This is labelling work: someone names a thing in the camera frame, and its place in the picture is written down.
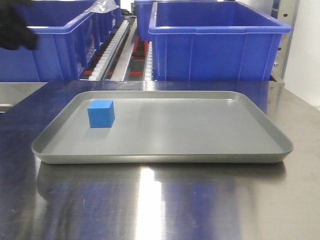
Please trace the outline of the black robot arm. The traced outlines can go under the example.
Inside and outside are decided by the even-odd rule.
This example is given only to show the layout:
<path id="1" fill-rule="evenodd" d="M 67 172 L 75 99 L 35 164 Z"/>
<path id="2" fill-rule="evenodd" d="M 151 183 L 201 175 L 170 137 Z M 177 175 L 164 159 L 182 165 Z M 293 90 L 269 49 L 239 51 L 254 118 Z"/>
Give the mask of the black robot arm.
<path id="1" fill-rule="evenodd" d="M 20 46 L 35 50 L 38 36 L 27 27 L 26 22 L 18 15 L 14 6 L 30 7 L 31 0 L 1 0 L 0 1 L 0 47 L 15 51 Z"/>

